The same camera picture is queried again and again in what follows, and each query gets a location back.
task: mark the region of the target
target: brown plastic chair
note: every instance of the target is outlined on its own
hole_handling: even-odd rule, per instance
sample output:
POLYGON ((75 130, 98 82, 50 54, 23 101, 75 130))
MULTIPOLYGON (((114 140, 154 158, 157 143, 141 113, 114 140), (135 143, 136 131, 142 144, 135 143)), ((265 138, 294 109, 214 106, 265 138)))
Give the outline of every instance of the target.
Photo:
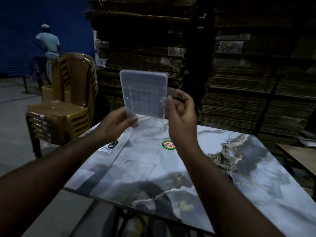
POLYGON ((26 113, 33 151, 41 157, 39 139, 65 145, 92 127, 98 91, 92 57, 67 53, 53 63, 53 91, 57 101, 33 105, 26 113), (71 103, 63 102, 65 87, 71 86, 71 103))

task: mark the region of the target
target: wooden table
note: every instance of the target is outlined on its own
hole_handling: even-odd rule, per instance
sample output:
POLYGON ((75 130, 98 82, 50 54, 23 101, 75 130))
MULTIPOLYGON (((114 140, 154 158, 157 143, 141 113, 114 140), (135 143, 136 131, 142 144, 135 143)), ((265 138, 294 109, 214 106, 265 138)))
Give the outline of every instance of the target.
POLYGON ((276 146, 287 156, 299 162, 305 170, 314 178, 313 199, 316 201, 316 150, 296 146, 276 144, 276 146))

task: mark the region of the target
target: table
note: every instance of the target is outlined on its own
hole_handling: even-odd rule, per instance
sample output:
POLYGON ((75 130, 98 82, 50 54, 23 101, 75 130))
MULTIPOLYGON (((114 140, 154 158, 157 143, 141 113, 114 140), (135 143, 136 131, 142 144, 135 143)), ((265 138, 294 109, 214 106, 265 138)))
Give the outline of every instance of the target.
MULTIPOLYGON (((160 131, 148 126, 155 119, 142 120, 118 156, 96 151, 65 189, 214 233, 182 160, 162 146, 169 140, 168 121, 160 131)), ((234 184, 285 235, 315 235, 316 203, 255 136, 198 126, 197 138, 206 154, 230 145, 238 161, 234 184)))
POLYGON ((290 158, 300 163, 314 178, 313 199, 316 201, 316 150, 290 145, 277 144, 277 147, 290 158))

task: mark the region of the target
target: white cap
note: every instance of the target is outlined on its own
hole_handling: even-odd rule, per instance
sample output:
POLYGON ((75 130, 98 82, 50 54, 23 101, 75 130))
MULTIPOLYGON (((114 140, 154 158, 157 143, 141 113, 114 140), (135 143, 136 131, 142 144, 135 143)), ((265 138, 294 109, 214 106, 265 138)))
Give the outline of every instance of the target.
POLYGON ((41 25, 41 28, 49 28, 49 25, 47 25, 47 24, 42 24, 42 25, 41 25))

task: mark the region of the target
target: green sticker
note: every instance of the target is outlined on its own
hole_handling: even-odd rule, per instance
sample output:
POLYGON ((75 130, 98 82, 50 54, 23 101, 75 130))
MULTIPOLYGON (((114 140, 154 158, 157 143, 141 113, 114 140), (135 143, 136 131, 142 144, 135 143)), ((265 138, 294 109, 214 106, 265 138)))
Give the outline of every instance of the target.
POLYGON ((174 150, 176 148, 172 141, 164 141, 162 143, 162 147, 164 147, 167 150, 174 150))

